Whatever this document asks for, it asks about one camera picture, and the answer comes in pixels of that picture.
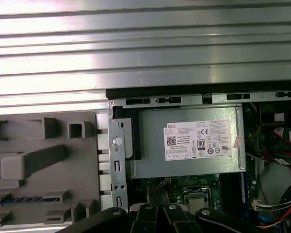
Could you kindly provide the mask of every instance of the green circuit board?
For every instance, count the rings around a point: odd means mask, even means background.
[[[134,183],[137,185],[133,187],[133,190],[139,192],[139,195],[143,197],[146,197],[147,187],[159,187],[163,184],[165,185],[169,201],[178,204],[187,204],[185,193],[183,192],[184,188],[194,186],[207,187],[210,190],[209,207],[218,210],[222,208],[218,174],[138,179],[134,180]]]

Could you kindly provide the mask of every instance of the wire bundle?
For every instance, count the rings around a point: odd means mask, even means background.
[[[269,210],[269,211],[284,210],[291,207],[291,200],[279,205],[264,205],[264,204],[261,204],[259,201],[257,201],[256,206],[262,210]]]
[[[287,140],[287,139],[284,139],[283,137],[279,136],[279,135],[276,134],[276,133],[274,133],[274,136],[275,136],[277,139],[279,139],[279,140],[281,140],[281,141],[283,141],[283,142],[286,142],[286,143],[291,144],[291,141],[289,141],[289,140]],[[270,161],[269,156],[270,156],[271,154],[273,154],[273,153],[279,153],[279,154],[284,154],[284,155],[291,156],[291,151],[269,150],[269,151],[267,151],[267,152],[264,154],[263,158],[264,158],[266,161]]]
[[[274,223],[271,223],[271,224],[268,224],[268,225],[259,226],[259,227],[262,228],[262,229],[267,229],[267,228],[273,227],[273,226],[285,221],[287,218],[289,218],[290,215],[291,215],[291,207],[283,216],[277,218],[274,221]]]
[[[284,195],[282,195],[279,204],[285,203],[285,202],[290,201],[290,200],[291,200],[291,185],[286,190],[286,192],[284,193]],[[279,210],[278,211],[278,214],[279,215],[281,215],[282,213],[283,213],[282,210]],[[280,232],[284,232],[284,227],[286,227],[286,232],[288,232],[288,233],[291,232],[291,225],[289,226],[288,221],[285,221],[285,224],[281,223],[279,225]]]

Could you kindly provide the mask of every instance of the white label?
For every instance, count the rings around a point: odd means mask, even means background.
[[[164,141],[167,161],[232,155],[229,121],[168,123]]]
[[[283,137],[283,131],[284,130],[285,130],[284,128],[276,128],[274,130],[274,133],[277,134],[279,137]]]
[[[283,159],[275,159],[275,160],[281,165],[290,165],[287,161],[285,161]]]

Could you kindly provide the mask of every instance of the connector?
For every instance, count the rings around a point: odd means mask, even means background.
[[[261,200],[259,200],[259,199],[252,199],[251,200],[251,208],[254,211],[259,211],[260,210],[260,208],[258,207],[258,202],[261,202]]]

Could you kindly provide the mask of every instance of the ribbed metal surface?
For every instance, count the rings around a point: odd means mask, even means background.
[[[291,0],[0,0],[0,96],[279,79]]]

